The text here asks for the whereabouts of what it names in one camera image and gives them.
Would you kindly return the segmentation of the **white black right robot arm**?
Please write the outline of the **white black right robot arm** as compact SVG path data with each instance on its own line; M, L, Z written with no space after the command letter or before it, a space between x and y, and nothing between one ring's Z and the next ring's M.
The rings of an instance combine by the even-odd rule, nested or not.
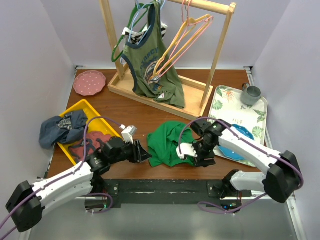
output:
M214 162L214 148L219 146L239 154L259 170L229 172L222 180L222 198L233 197L240 191L256 191L285 203L294 191L303 187L304 177L292 152L260 145L222 119L208 121L207 117L199 117L190 123L190 128L200 137L192 144L194 160L200 166Z

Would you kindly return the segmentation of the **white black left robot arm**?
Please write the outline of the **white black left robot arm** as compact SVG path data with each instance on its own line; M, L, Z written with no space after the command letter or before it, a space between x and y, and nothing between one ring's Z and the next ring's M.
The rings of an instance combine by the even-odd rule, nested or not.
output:
M45 180L17 185L5 207L15 230L26 232L37 225L45 214L81 196L99 196L104 190L101 176L113 164L129 161L140 164L151 157L138 139L125 142L111 137L70 169Z

